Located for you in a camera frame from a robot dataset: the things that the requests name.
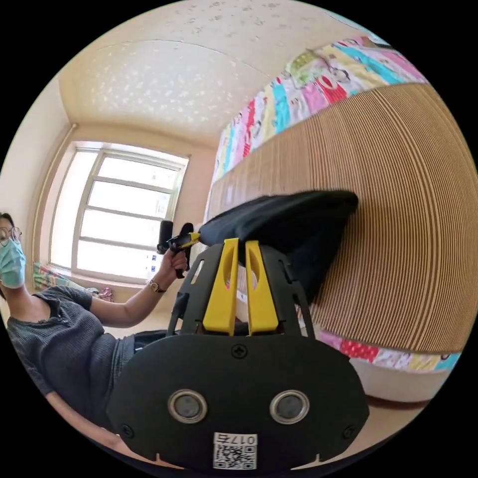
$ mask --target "woman's hand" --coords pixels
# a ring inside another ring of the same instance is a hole
[[[177,270],[186,270],[188,262],[186,260],[186,254],[184,251],[174,254],[169,249],[163,256],[158,273],[153,279],[159,285],[162,290],[167,290],[168,287],[176,280]]]

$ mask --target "black fabric cover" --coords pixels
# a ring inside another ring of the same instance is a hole
[[[248,240],[258,240],[286,254],[310,304],[320,290],[358,203],[358,197],[350,191],[261,196],[203,224],[199,229],[201,242],[212,246],[239,238],[241,265],[245,265],[244,243]]]

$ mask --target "face mask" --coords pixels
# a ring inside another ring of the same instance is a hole
[[[12,239],[0,246],[0,281],[8,289],[18,289],[25,283],[26,258],[21,245]]]

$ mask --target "wristwatch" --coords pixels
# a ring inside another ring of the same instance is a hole
[[[153,292],[157,292],[158,294],[164,294],[166,292],[165,290],[161,289],[159,285],[156,284],[156,282],[153,282],[152,280],[148,282],[148,285],[149,287],[151,287],[151,290]]]

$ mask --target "woman's hair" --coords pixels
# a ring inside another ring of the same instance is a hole
[[[13,223],[13,219],[11,218],[11,215],[9,213],[0,213],[0,219],[6,219],[11,226],[14,228],[15,224]],[[3,295],[3,292],[0,289],[0,297],[5,300],[5,296]]]

